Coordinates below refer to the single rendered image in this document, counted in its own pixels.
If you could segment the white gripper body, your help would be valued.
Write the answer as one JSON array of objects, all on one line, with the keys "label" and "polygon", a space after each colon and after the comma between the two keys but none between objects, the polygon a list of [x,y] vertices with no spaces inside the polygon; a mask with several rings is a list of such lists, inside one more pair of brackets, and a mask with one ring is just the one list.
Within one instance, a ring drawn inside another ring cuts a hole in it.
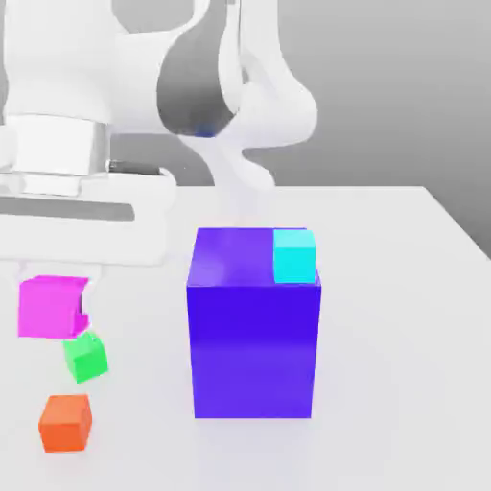
[{"label": "white gripper body", "polygon": [[161,262],[176,181],[162,168],[88,176],[0,174],[0,259]]}]

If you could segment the small magenta cube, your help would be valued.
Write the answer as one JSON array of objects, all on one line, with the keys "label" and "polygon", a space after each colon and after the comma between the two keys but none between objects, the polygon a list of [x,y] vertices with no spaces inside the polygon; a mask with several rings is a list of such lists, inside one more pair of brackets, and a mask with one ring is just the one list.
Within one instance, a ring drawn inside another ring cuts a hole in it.
[{"label": "small magenta cube", "polygon": [[82,311],[86,277],[39,275],[20,283],[17,334],[21,338],[74,339],[88,324]]}]

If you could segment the small green cube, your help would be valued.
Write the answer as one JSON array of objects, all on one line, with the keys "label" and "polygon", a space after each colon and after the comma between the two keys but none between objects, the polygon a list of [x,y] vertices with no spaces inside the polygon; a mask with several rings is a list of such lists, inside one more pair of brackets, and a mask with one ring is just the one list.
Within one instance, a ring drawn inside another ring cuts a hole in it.
[{"label": "small green cube", "polygon": [[64,340],[62,346],[68,370],[77,384],[108,371],[105,346],[93,331],[85,331],[75,339]]}]

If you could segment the small orange cube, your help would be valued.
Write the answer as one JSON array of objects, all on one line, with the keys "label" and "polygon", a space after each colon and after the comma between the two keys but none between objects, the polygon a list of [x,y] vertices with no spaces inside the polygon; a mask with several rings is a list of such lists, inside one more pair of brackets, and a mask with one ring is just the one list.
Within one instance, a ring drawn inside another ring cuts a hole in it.
[{"label": "small orange cube", "polygon": [[83,451],[91,427],[92,412],[86,394],[51,395],[38,421],[46,453]]}]

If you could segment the small cyan cube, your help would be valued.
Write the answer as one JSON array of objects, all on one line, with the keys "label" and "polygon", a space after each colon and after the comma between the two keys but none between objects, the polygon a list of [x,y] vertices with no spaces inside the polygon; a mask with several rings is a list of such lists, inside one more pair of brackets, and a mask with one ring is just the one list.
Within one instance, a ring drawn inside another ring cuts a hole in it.
[{"label": "small cyan cube", "polygon": [[278,284],[314,284],[316,240],[311,230],[273,230],[273,277]]}]

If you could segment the large blue box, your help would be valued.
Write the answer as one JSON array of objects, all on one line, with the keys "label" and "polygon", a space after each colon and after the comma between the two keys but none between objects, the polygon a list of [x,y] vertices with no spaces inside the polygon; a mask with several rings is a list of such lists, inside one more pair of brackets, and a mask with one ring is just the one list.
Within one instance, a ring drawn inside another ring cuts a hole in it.
[{"label": "large blue box", "polygon": [[199,228],[187,280],[197,418],[312,414],[321,282],[278,284],[276,228]]}]

